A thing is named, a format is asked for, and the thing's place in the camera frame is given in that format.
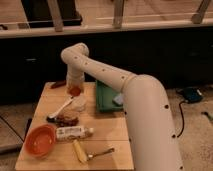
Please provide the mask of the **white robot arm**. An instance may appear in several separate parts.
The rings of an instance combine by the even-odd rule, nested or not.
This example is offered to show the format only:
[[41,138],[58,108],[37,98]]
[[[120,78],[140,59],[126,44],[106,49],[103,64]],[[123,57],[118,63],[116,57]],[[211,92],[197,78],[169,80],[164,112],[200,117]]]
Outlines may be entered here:
[[61,59],[68,89],[80,87],[89,74],[123,94],[135,171],[185,171],[168,96],[158,79],[93,60],[84,43],[62,50]]

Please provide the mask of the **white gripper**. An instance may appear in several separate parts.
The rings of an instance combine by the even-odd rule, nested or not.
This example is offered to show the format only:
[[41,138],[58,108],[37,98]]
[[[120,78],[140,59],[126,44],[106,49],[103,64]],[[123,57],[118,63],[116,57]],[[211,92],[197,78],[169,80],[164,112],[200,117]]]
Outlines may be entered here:
[[69,88],[77,86],[82,89],[84,81],[85,76],[83,71],[71,66],[67,67],[66,83]]

